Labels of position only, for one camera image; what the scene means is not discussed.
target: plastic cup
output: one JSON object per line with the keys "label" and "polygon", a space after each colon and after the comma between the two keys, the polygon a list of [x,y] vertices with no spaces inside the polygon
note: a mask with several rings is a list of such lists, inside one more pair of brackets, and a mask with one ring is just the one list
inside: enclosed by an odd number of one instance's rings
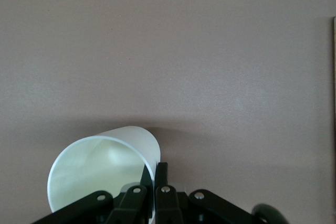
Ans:
{"label": "plastic cup", "polygon": [[140,182],[144,166],[154,182],[160,161],[155,137],[137,126],[127,126],[80,139],[66,147],[53,163],[47,185],[55,212],[97,190],[115,198],[121,188]]}

